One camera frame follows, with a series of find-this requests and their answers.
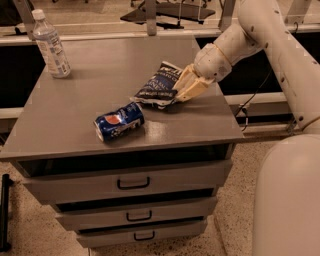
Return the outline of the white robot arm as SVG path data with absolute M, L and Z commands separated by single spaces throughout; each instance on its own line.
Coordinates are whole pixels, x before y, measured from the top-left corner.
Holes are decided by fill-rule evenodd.
M 257 173 L 252 255 L 320 256 L 320 64 L 289 32 L 277 0 L 240 0 L 237 18 L 186 67 L 175 98 L 200 95 L 265 52 L 281 90 L 258 99 L 287 107 L 301 132 L 275 144 Z

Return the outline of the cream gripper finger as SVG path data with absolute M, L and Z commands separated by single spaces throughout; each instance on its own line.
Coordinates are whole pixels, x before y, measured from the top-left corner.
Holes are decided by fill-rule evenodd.
M 175 97 L 178 102 L 185 102 L 199 96 L 207 89 L 204 84 L 193 84 L 188 88 L 183 88 Z
M 186 86 L 188 81 L 193 78 L 193 76 L 194 76 L 193 66 L 187 65 L 186 68 L 181 73 L 178 81 L 175 83 L 173 89 L 177 91 L 182 90 Z

